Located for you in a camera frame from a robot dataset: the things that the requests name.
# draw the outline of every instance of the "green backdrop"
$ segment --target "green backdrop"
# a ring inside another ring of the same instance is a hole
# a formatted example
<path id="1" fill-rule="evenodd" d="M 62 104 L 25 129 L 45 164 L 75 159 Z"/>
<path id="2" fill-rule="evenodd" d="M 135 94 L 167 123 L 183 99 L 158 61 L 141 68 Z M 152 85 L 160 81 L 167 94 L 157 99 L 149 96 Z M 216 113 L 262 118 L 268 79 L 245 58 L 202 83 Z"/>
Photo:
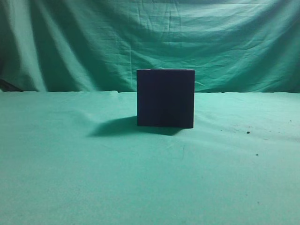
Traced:
<path id="1" fill-rule="evenodd" d="M 300 92 L 299 0 L 0 0 L 1 79 L 38 91 L 136 90 L 194 68 L 196 91 Z"/>

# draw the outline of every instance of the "cube front face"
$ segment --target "cube front face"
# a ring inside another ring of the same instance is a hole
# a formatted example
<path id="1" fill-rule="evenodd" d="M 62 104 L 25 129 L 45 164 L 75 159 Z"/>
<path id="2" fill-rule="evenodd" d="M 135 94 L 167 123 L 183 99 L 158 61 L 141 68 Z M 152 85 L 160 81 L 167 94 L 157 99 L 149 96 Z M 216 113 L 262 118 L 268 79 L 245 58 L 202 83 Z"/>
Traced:
<path id="1" fill-rule="evenodd" d="M 137 71 L 137 125 L 194 127 L 195 71 Z"/>

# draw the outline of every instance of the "dark box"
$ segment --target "dark box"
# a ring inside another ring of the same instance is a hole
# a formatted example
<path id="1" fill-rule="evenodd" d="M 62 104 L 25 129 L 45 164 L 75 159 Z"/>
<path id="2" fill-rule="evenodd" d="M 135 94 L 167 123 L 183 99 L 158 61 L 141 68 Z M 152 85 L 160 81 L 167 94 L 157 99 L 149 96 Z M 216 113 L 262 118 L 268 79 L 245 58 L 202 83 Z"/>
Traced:
<path id="1" fill-rule="evenodd" d="M 194 127 L 195 71 L 137 71 L 137 125 Z"/>

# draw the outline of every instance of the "green cloth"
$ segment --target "green cloth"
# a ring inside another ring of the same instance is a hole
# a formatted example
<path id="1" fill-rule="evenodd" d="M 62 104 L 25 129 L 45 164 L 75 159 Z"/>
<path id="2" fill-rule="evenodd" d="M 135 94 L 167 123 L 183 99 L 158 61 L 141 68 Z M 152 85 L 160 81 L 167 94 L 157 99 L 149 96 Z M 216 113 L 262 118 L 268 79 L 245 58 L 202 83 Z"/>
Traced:
<path id="1" fill-rule="evenodd" d="M 300 92 L 299 15 L 299 0 L 1 0 L 1 77 L 120 92 L 137 69 L 191 68 L 196 91 Z"/>
<path id="2" fill-rule="evenodd" d="M 300 94 L 196 93 L 183 130 L 137 127 L 136 93 L 0 102 L 1 225 L 299 224 Z"/>

